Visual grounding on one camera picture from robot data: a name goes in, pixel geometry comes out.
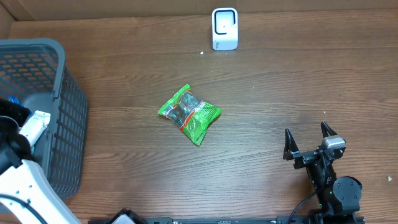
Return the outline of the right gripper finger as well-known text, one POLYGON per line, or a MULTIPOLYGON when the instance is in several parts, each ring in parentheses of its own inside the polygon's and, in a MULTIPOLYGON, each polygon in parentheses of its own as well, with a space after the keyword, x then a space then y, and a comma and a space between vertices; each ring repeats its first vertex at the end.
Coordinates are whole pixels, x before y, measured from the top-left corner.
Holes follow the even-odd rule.
POLYGON ((332 130, 325 121, 322 121, 320 126, 324 138, 337 135, 337 133, 334 132, 334 130, 332 130))
POLYGON ((285 147, 284 147, 284 160, 295 159, 299 155, 300 151, 296 145, 296 142, 288 128, 285 129, 285 147))

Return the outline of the green red snack bag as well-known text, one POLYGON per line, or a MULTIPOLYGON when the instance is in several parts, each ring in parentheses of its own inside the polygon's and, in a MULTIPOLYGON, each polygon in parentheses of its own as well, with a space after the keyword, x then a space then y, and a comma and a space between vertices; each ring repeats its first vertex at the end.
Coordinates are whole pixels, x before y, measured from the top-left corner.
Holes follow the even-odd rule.
POLYGON ((179 89, 158 110, 159 115, 175 123, 197 146, 205 137, 208 126, 221 112, 221 108, 195 97, 189 84, 179 89))

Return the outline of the white tube gold cap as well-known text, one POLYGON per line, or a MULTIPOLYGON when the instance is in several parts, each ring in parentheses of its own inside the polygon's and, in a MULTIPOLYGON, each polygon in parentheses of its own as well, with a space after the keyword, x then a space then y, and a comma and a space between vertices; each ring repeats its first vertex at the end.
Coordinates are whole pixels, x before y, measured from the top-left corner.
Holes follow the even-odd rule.
POLYGON ((21 127, 19 134, 23 135, 28 140, 30 147, 34 147, 39 137, 41 137, 42 133, 47 129, 50 123, 50 117, 50 113, 36 110, 21 127))

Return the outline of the blue snack packet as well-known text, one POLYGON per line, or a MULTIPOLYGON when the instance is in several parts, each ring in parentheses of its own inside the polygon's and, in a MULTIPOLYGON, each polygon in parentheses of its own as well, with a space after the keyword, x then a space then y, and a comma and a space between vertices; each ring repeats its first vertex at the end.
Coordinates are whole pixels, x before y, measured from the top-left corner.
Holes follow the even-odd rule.
POLYGON ((8 100, 10 101, 10 102, 12 102, 12 103, 15 103, 15 104, 17 104, 17 105, 19 105, 19 106, 22 106, 22 103, 18 100, 18 98, 17 97, 15 97, 15 96, 10 96, 9 98, 8 98, 8 100))

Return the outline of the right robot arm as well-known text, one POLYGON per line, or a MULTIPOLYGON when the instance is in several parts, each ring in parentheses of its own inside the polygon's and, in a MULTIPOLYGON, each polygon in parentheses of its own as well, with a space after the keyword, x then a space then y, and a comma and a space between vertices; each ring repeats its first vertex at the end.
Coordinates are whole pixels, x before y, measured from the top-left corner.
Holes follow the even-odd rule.
POLYGON ((333 168, 333 162, 345 152, 346 141, 325 121, 321 122, 321 131, 321 144, 313 151, 301 152, 290 130, 285 129, 283 159, 293 160, 295 169, 306 169, 314 187, 314 193, 294 208, 287 222, 294 219, 303 204, 317 196, 320 208, 310 210, 304 223, 359 223, 363 219, 356 218, 355 213, 360 210, 362 184, 354 177, 337 177, 333 168))

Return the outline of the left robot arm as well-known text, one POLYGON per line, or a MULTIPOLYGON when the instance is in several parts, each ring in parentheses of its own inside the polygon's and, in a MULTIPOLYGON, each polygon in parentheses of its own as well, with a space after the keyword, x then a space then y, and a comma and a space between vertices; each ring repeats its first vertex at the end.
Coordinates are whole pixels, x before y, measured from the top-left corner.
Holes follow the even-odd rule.
POLYGON ((79 223, 33 158, 49 122, 49 113, 1 100, 1 203, 21 223, 79 223))

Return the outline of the white barcode scanner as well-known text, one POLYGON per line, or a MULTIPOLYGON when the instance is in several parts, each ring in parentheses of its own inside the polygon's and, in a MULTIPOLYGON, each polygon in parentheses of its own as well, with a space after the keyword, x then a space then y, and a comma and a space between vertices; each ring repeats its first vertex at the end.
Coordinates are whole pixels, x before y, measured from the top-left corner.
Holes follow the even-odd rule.
POLYGON ((238 13, 233 7, 219 7, 211 15, 212 47, 215 51, 238 47, 238 13))

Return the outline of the grey plastic mesh basket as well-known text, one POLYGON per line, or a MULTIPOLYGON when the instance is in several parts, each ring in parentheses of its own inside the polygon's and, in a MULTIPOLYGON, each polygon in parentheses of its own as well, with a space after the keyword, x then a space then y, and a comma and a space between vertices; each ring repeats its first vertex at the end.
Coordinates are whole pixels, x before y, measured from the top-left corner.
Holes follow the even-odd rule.
POLYGON ((80 188, 89 103, 67 69, 60 43, 48 38, 2 40, 1 98, 51 115, 33 157, 62 200, 75 195, 80 188))

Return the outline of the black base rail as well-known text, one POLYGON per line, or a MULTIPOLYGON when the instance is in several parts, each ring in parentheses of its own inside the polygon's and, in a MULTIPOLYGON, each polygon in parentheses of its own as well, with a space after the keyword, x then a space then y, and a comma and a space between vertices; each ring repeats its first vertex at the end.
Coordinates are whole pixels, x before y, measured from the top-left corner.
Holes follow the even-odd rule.
POLYGON ((123 208, 113 218, 93 219, 87 221, 89 224, 112 224, 112 223, 137 223, 137 224, 308 224, 315 223, 307 216, 294 216, 289 221, 289 216, 278 216, 275 218, 199 218, 199 219, 173 219, 170 217, 142 218, 132 210, 123 208))

